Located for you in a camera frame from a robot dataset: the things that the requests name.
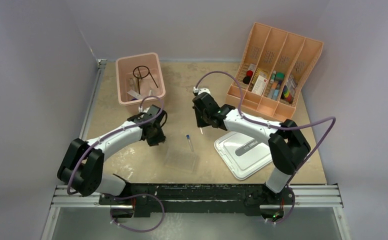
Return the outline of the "graduated cylinder blue base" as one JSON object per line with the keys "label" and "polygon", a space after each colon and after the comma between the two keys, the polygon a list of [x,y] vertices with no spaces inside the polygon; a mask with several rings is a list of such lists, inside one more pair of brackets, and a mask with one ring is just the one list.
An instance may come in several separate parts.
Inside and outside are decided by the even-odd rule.
{"label": "graduated cylinder blue base", "polygon": [[137,93],[140,94],[139,84],[138,84],[138,79],[137,78],[135,78],[135,79],[134,78],[130,78],[128,80],[128,84],[129,84],[130,90],[134,90],[134,91],[136,91]]}

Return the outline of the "white paper packet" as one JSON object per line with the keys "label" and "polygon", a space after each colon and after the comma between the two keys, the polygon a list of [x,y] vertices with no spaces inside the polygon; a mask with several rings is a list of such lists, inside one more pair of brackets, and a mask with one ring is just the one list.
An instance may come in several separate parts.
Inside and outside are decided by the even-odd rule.
{"label": "white paper packet", "polygon": [[138,93],[138,92],[136,92],[136,91],[134,91],[134,90],[129,90],[128,92],[127,92],[127,94],[129,95],[129,99],[131,100],[131,101],[134,101],[134,100],[139,100],[139,99],[143,99],[144,97],[140,94],[140,93]]}

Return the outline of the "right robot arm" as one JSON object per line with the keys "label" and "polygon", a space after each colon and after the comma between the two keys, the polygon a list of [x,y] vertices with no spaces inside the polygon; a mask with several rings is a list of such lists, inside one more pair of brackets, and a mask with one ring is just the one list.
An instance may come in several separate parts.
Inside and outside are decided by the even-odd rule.
{"label": "right robot arm", "polygon": [[241,133],[269,147],[274,170],[265,182],[262,196],[270,204],[280,200],[283,188],[311,151],[310,144],[296,123],[290,119],[284,122],[268,121],[244,114],[232,105],[219,106],[206,91],[195,93],[192,102],[199,128],[211,126]]}

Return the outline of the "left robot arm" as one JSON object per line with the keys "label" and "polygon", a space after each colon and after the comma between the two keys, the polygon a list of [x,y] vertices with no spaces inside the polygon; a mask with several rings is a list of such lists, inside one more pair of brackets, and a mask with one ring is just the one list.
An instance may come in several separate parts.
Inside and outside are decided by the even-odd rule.
{"label": "left robot arm", "polygon": [[115,174],[105,174],[104,163],[133,143],[145,141],[150,147],[163,143],[166,137],[162,127],[167,117],[165,110],[151,105],[99,137],[72,140],[57,171],[58,179],[67,185],[67,194],[86,197],[102,193],[111,195],[120,205],[128,203],[131,199],[128,182]]}

